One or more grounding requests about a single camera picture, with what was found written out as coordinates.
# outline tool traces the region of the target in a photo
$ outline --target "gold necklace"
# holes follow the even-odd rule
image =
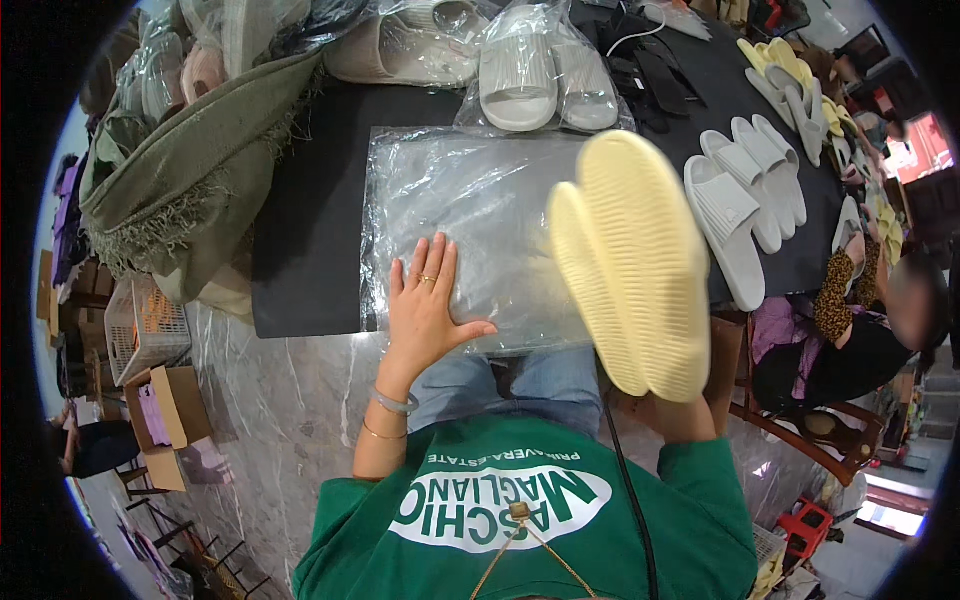
[[[580,575],[577,575],[577,572],[574,571],[573,568],[569,564],[567,564],[564,559],[560,558],[559,554],[553,551],[553,548],[546,545],[546,542],[541,540],[540,536],[535,534],[533,529],[527,527],[527,520],[530,518],[530,507],[527,506],[526,502],[514,502],[513,504],[511,504],[510,517],[514,521],[516,521],[519,524],[519,526],[516,528],[516,531],[514,531],[514,534],[511,535],[510,538],[507,540],[507,543],[503,544],[503,547],[500,548],[500,551],[497,552],[496,556],[493,557],[493,560],[490,563],[490,566],[487,567],[487,572],[485,572],[483,574],[483,577],[480,578],[480,583],[477,584],[477,587],[473,590],[473,594],[470,595],[470,600],[476,599],[477,594],[480,593],[480,588],[483,587],[484,582],[486,582],[487,578],[490,577],[490,573],[491,571],[493,571],[493,568],[496,566],[497,561],[499,561],[500,557],[503,556],[503,553],[507,551],[507,548],[510,547],[510,544],[514,541],[514,538],[516,538],[517,534],[520,533],[521,529],[525,529],[527,532],[529,532],[530,535],[533,536],[534,539],[537,540],[541,546],[546,548],[546,551],[549,552],[550,555],[553,556],[553,558],[557,559],[557,562],[562,564],[564,568],[570,572],[570,575],[573,575],[574,579],[580,582],[580,585],[584,587],[584,589],[587,591],[588,594],[590,594],[591,598],[597,597],[597,595],[593,593],[593,590],[590,589],[590,586],[587,585],[587,582],[581,579]]]

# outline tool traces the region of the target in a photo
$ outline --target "leopard print sleeve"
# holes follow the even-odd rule
[[[853,299],[869,310],[876,301],[876,262],[880,258],[880,245],[870,236],[867,236],[864,242],[867,247],[867,260],[863,267],[863,276],[856,282]]]
[[[844,300],[852,276],[853,261],[840,249],[827,264],[827,280],[813,306],[813,320],[820,333],[831,342],[836,342],[853,323],[853,313]]]

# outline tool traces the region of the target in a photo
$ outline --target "white plastic crate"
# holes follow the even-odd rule
[[[190,349],[186,312],[170,302],[150,276],[117,281],[104,325],[110,369],[118,386]]]
[[[756,563],[763,566],[786,547],[786,540],[754,523],[754,545]]]

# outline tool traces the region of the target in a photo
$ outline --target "black strap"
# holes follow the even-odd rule
[[[620,465],[623,485],[627,487],[627,495],[630,496],[630,504],[634,509],[636,528],[640,533],[640,537],[643,539],[643,549],[647,553],[647,587],[650,589],[650,600],[660,600],[660,587],[657,583],[657,565],[654,562],[654,544],[650,541],[650,530],[647,529],[647,521],[643,518],[643,511],[640,510],[640,502],[636,499],[634,482],[630,480],[630,473],[627,472],[627,462],[623,458],[620,438],[616,435],[616,428],[613,426],[613,415],[610,413],[610,404],[606,400],[603,403],[603,409],[604,412],[607,413],[607,425],[610,426],[610,437],[613,438],[613,449],[616,450],[616,462]]]

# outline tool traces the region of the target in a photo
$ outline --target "black table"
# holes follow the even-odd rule
[[[573,3],[574,24],[609,12]],[[761,114],[801,156],[807,222],[773,255],[757,250],[767,296],[819,289],[843,193],[828,162],[815,169],[798,135],[747,82],[750,64],[725,24],[707,18],[711,42],[671,30],[659,34],[708,108],[691,105],[688,120],[671,119],[669,134],[643,131],[679,173],[701,154],[700,133],[731,136],[734,116]],[[257,216],[253,241],[253,317],[261,338],[337,335],[361,330],[360,230],[367,155],[373,127],[449,126],[462,99],[450,91],[399,85],[332,84],[300,116],[310,140],[296,140],[277,166],[273,188]],[[714,260],[710,301],[732,299]]]

